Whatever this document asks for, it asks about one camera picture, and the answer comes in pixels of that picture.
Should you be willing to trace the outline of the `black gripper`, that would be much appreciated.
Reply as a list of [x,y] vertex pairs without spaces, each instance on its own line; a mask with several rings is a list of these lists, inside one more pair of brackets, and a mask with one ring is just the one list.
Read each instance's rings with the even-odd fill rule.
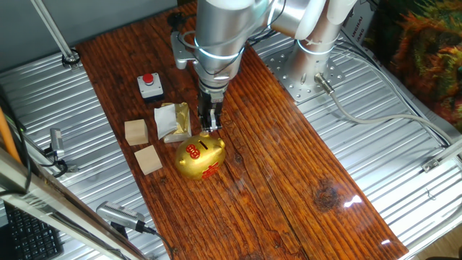
[[[222,128],[220,114],[223,107],[223,98],[217,99],[209,94],[199,94],[198,102],[201,130],[205,132],[220,130]],[[212,109],[214,109],[214,114],[209,114]]]

